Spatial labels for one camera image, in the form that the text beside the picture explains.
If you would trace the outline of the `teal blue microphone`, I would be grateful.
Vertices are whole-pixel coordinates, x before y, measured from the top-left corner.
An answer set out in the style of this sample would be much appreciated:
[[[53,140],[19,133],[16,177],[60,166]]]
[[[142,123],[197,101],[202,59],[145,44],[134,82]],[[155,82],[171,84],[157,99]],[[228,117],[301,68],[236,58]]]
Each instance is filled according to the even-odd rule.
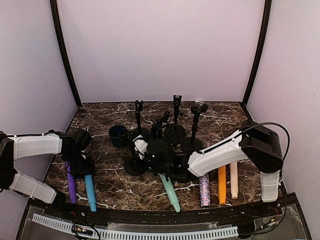
[[[91,174],[86,174],[84,176],[84,180],[85,180],[85,187],[86,187],[87,199],[88,199],[90,210],[92,212],[96,212],[97,201],[96,201],[96,194],[94,189],[93,176]]]

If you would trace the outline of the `purple microphone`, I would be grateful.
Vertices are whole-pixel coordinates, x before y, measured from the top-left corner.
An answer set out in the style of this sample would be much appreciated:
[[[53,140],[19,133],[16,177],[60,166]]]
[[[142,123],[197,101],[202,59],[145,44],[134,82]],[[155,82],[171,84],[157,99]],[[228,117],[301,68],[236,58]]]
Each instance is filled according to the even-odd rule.
[[[68,161],[65,163],[65,169],[66,169],[66,175],[67,175],[69,199],[72,204],[76,204],[77,203],[76,183],[75,183],[75,178],[71,174],[71,165]]]

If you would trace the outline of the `black round-base stand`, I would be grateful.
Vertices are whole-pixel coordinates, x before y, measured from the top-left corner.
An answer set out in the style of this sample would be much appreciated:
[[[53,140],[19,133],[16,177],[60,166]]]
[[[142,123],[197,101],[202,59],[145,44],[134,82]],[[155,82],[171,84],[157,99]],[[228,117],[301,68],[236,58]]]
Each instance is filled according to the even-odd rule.
[[[153,140],[160,140],[163,135],[163,124],[168,124],[171,121],[172,114],[169,111],[165,111],[163,116],[157,118],[151,126],[151,136]]]
[[[140,176],[144,174],[148,167],[144,160],[141,160],[139,154],[135,151],[133,140],[129,143],[130,156],[124,157],[124,170],[131,176]]]
[[[142,127],[141,125],[141,111],[143,110],[143,103],[144,103],[143,100],[136,100],[134,102],[134,105],[135,105],[134,113],[135,113],[137,127],[133,129],[131,132],[134,137],[141,135],[144,138],[144,140],[147,142],[151,138],[151,131],[145,127]]]
[[[173,117],[174,124],[178,123],[178,117],[182,117],[184,113],[180,110],[180,105],[182,104],[182,96],[181,95],[173,95]]]
[[[191,128],[191,136],[186,137],[184,141],[180,144],[180,148],[184,153],[199,151],[203,148],[202,142],[196,138],[196,133],[198,130],[198,122],[200,115],[208,110],[209,106],[207,104],[202,104],[200,106],[191,107],[191,113],[193,114],[193,123]]]

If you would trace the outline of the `mint green microphone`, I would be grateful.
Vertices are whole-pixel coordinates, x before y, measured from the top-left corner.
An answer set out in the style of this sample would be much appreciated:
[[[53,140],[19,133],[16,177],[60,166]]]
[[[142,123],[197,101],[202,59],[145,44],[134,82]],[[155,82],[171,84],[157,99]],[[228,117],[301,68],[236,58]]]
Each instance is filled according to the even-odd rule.
[[[166,177],[163,174],[158,174],[162,184],[165,188],[166,194],[168,196],[169,202],[172,205],[173,209],[175,210],[176,213],[179,213],[181,211],[181,207],[180,207],[180,202],[179,199],[177,197],[176,191],[173,187],[172,181],[169,177]]]

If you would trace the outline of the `black tripod shock-mount stand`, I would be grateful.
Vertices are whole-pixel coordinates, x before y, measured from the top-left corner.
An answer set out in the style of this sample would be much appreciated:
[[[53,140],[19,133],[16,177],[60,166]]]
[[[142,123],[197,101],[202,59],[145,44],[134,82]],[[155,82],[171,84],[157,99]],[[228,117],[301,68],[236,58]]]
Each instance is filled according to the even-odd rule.
[[[178,146],[187,137],[185,128],[177,123],[170,123],[165,126],[163,139],[172,146]]]

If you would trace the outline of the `silver glitter microphone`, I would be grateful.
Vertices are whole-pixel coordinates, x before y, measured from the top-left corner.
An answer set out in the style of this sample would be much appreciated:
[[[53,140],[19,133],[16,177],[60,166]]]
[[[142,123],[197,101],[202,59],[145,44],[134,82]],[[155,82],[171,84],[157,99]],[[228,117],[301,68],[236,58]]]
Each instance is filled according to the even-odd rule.
[[[209,207],[211,205],[210,197],[210,181],[209,174],[199,177],[199,190],[200,190],[200,206]]]

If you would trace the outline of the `orange microphone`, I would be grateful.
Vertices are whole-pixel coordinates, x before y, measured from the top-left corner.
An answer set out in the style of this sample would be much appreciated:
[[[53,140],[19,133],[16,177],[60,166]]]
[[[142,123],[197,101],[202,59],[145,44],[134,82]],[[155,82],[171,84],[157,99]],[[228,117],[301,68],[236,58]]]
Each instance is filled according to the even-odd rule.
[[[218,168],[218,200],[220,205],[226,204],[227,198],[227,171],[226,166]]]

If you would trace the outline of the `pale pink microphone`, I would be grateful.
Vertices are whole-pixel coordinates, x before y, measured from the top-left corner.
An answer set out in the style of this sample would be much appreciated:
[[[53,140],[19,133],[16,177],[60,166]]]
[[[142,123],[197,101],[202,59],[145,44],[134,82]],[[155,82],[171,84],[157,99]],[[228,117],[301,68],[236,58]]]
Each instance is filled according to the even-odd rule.
[[[232,162],[230,164],[230,192],[231,198],[237,199],[239,194],[238,184],[238,162]]]

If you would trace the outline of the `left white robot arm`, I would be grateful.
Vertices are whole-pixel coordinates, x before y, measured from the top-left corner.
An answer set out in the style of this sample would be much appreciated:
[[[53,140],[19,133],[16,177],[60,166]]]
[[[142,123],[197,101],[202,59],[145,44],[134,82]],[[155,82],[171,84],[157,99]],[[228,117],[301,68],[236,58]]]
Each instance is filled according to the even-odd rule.
[[[75,178],[95,174],[95,163],[85,153],[91,135],[77,129],[72,135],[49,130],[39,134],[9,135],[0,133],[0,190],[12,190],[29,198],[50,204],[60,218],[67,218],[70,206],[59,199],[59,191],[15,169],[14,161],[42,155],[62,155],[70,164],[70,174]]]

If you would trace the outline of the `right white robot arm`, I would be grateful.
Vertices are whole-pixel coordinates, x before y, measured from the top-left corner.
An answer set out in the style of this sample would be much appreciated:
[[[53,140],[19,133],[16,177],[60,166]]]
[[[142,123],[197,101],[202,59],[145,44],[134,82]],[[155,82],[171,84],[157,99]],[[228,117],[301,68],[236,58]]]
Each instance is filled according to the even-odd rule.
[[[282,152],[278,133],[269,129],[271,125],[279,124],[246,120],[226,139],[182,156],[168,142],[152,140],[146,145],[144,161],[154,173],[186,183],[231,163],[251,160],[260,172],[261,183],[262,201],[255,205],[255,213],[266,217],[275,208],[280,172],[287,156]]]

